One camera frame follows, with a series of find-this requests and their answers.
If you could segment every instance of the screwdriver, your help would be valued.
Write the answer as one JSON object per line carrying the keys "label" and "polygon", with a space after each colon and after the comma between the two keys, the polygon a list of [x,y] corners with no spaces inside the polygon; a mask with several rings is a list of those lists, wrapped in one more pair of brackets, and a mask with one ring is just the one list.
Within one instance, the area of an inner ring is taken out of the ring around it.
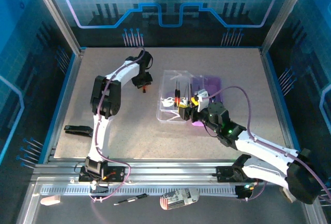
{"label": "screwdriver", "polygon": [[178,102],[178,89],[177,89],[178,81],[176,81],[176,89],[175,89],[175,102],[174,106],[177,107],[177,102]]}
{"label": "screwdriver", "polygon": [[178,82],[178,95],[177,95],[177,106],[179,107],[179,104],[180,104],[180,85],[179,85],[179,82]]}
{"label": "screwdriver", "polygon": [[142,195],[139,195],[139,196],[136,196],[136,197],[126,199],[126,200],[119,201],[117,203],[114,203],[114,205],[116,206],[116,205],[119,205],[119,204],[124,203],[124,202],[133,202],[135,200],[142,199],[142,198],[145,198],[145,197],[148,197],[148,195],[146,193],[144,193]]}

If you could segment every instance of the black cable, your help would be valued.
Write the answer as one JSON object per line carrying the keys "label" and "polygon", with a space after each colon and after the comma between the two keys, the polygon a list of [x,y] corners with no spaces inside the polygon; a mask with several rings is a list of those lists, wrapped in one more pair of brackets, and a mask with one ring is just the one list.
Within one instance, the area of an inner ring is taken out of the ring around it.
{"label": "black cable", "polygon": [[152,63],[151,63],[151,65],[150,65],[149,67],[146,68],[146,70],[149,70],[149,69],[152,67],[152,65],[153,65],[153,60],[154,60],[154,59],[153,59],[153,57],[152,57]]}
{"label": "black cable", "polygon": [[206,127],[205,124],[203,124],[203,126],[204,126],[204,128],[205,128],[207,134],[209,134],[210,137],[213,137],[213,138],[216,138],[216,137],[217,137],[217,135],[216,135],[216,136],[212,136],[212,135],[208,132],[208,129],[207,129],[207,127]]}

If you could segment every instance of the gray work surface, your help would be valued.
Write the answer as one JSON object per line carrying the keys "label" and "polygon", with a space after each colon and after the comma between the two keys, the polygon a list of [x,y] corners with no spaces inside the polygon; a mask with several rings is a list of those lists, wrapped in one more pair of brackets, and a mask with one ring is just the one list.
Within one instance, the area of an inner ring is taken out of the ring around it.
{"label": "gray work surface", "polygon": [[[226,148],[210,137],[203,127],[190,122],[183,125],[163,124],[156,119],[160,79],[164,70],[188,70],[193,75],[218,76],[222,87],[244,88],[251,100],[251,130],[255,134],[284,145],[276,110],[270,94],[258,49],[222,48],[146,48],[154,57],[149,70],[153,82],[143,94],[131,82],[122,88],[121,109],[112,122],[109,140],[110,157],[156,159],[236,159],[241,152]],[[107,75],[124,60],[137,54],[129,48],[87,48],[72,92],[64,125],[93,127],[90,98],[94,79]],[[237,89],[223,93],[230,118],[247,125],[246,98]],[[55,158],[85,158],[91,138],[63,131]]]}
{"label": "gray work surface", "polygon": [[305,224],[302,204],[288,203],[278,187],[266,187],[265,192],[251,202],[238,202],[221,197],[200,197],[197,203],[165,211],[159,197],[147,197],[119,206],[113,204],[129,197],[112,197],[93,203],[89,196],[61,197],[61,203],[40,205],[34,224]]}

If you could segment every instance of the glass panel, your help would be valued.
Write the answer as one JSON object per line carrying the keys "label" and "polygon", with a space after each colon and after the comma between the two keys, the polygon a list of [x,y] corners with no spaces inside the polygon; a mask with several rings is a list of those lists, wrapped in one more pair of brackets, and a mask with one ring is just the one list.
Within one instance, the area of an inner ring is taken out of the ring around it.
{"label": "glass panel", "polygon": [[261,46],[284,0],[56,0],[87,47]]}
{"label": "glass panel", "polygon": [[[298,0],[269,51],[300,147],[315,151],[329,176],[330,2]],[[331,220],[331,207],[325,201],[321,203]]]}
{"label": "glass panel", "polygon": [[0,219],[15,223],[72,51],[42,0],[0,9]]}

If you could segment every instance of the white robotic arm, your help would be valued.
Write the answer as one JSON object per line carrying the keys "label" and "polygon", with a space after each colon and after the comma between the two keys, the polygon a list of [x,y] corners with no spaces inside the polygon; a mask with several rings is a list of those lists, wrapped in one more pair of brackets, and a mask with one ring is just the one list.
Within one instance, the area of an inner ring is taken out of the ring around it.
{"label": "white robotic arm", "polygon": [[314,202],[322,187],[305,167],[294,160],[298,158],[305,162],[325,182],[327,176],[310,150],[299,152],[249,133],[245,127],[230,120],[229,112],[221,102],[209,103],[208,97],[199,97],[199,92],[195,95],[195,101],[198,103],[196,106],[179,106],[181,118],[201,121],[217,134],[223,145],[246,153],[232,165],[236,181],[261,179],[288,189],[304,203]]}
{"label": "white robotic arm", "polygon": [[137,88],[150,85],[152,76],[146,72],[152,56],[142,51],[137,57],[128,57],[115,72],[95,78],[91,96],[91,107],[94,114],[94,132],[91,149],[85,160],[85,172],[103,178],[107,169],[108,140],[111,122],[121,106],[121,89],[130,80]]}
{"label": "white robotic arm", "polygon": [[[121,67],[124,67],[123,70],[121,70],[112,80],[118,81],[121,83],[121,88],[132,78],[136,77],[139,74],[139,64],[134,63],[129,66],[127,66],[132,61],[125,61],[124,64]],[[109,74],[106,76],[106,80],[109,80],[112,78],[112,76],[115,74],[115,72]],[[96,127],[99,123],[99,116],[98,114],[94,114],[94,130],[96,130]],[[106,118],[105,116],[101,116],[101,121],[98,128],[98,133],[93,132],[93,138],[91,143],[91,149],[89,150],[88,157],[97,162],[103,162],[104,159],[100,156],[100,154],[97,151],[97,148],[95,146],[95,140],[97,135],[97,144],[100,152],[104,155],[108,155],[108,140],[109,140],[109,134],[110,134],[110,126],[111,121],[114,119],[114,116],[110,116]]]}

